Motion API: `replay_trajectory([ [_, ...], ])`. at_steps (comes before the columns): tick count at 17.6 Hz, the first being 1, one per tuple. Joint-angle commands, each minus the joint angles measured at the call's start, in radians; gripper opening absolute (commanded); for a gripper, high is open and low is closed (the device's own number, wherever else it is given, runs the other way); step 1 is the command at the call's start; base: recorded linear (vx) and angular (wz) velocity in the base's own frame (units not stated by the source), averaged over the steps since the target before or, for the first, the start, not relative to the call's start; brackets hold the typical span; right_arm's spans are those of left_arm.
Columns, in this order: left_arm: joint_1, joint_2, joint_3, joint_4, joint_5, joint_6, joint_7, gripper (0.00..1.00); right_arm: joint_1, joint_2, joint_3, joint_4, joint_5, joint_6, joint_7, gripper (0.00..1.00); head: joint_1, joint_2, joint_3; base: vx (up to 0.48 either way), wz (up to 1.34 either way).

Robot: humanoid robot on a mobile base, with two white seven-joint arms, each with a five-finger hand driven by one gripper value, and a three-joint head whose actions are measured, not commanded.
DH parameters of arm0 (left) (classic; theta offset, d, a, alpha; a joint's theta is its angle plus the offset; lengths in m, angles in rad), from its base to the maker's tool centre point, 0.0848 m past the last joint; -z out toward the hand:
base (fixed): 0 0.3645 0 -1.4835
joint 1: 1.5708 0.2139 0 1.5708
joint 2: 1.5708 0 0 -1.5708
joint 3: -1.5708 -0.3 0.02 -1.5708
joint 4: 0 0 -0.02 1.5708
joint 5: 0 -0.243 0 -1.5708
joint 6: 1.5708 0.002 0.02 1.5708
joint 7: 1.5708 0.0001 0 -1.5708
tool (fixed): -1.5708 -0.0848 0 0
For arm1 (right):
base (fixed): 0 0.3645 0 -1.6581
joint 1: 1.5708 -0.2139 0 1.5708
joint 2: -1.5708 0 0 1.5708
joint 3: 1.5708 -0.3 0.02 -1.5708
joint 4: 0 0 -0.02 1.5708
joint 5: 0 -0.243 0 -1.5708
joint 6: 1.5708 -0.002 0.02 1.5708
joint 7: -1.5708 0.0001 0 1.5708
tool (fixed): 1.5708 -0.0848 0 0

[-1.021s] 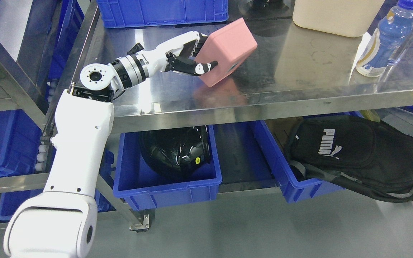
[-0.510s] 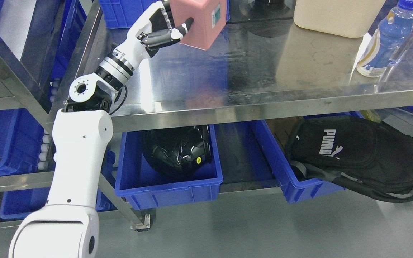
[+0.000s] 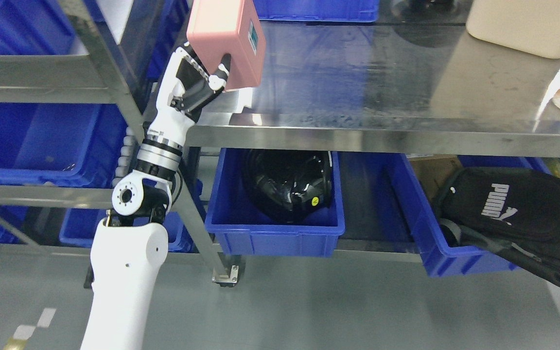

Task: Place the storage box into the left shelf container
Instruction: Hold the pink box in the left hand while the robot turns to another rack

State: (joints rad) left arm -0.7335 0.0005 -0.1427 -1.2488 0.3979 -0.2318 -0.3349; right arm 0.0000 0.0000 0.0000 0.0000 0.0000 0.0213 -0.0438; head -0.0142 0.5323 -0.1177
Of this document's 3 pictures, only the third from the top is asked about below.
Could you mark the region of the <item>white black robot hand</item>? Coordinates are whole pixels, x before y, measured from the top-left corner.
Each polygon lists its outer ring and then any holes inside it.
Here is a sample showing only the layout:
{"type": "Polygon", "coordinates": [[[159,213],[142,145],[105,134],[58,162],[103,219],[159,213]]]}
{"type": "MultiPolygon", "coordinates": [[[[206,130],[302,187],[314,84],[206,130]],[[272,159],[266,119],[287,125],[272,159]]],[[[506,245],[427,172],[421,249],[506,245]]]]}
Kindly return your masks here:
{"type": "Polygon", "coordinates": [[[162,157],[180,157],[188,130],[198,122],[202,108],[226,89],[231,62],[231,54],[225,53],[211,72],[189,42],[177,46],[158,85],[157,114],[140,149],[162,157]]]}

